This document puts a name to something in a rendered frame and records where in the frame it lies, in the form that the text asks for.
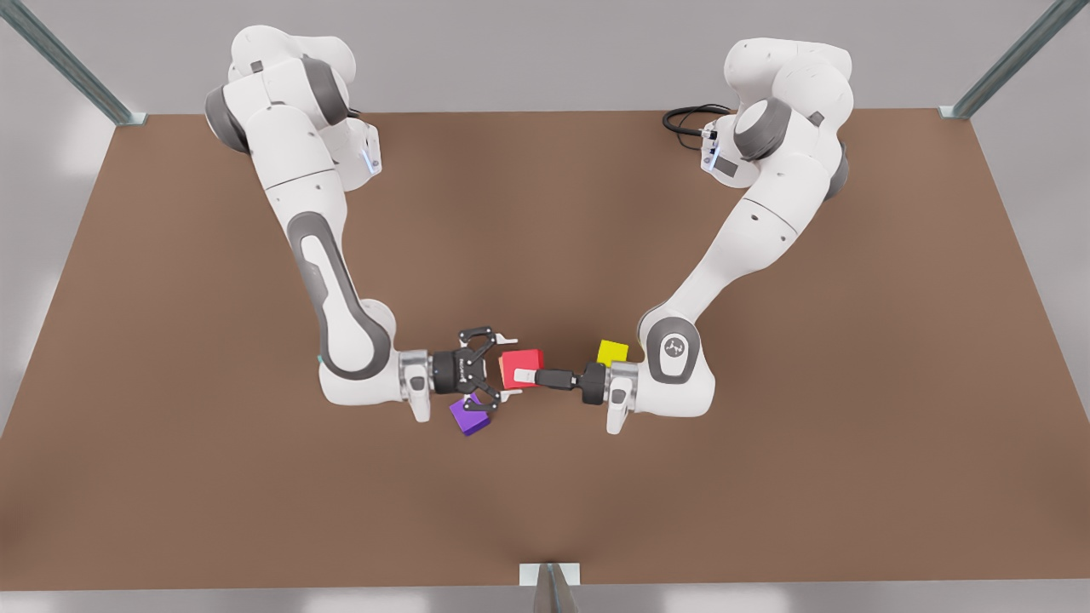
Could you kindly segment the red wooden cube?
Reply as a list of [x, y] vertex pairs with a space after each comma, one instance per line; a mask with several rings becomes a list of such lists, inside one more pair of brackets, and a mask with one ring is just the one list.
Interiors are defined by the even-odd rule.
[[540, 349], [504, 352], [498, 360], [502, 369], [502, 388], [522, 389], [537, 387], [535, 374], [544, 369], [544, 356]]

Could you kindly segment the purple wooden cube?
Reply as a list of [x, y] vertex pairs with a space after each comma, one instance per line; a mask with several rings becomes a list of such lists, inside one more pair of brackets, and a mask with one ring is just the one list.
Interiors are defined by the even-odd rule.
[[449, 406], [449, 411], [464, 436], [474, 435], [482, 428], [491, 425], [491, 412], [480, 409], [480, 406], [482, 402], [476, 392], [471, 393], [468, 401], [464, 398], [457, 398]]

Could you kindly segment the silver frame post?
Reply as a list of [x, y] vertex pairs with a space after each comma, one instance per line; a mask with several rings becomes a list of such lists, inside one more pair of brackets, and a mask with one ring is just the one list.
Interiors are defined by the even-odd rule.
[[146, 113], [132, 112], [22, 0], [0, 0], [0, 17], [117, 127], [146, 123]]
[[973, 117], [1087, 5], [1090, 0], [1054, 0], [957, 103], [938, 106], [938, 116], [954, 120]]
[[581, 582], [579, 563], [520, 564], [519, 585], [533, 586], [532, 613], [580, 613], [571, 587]]

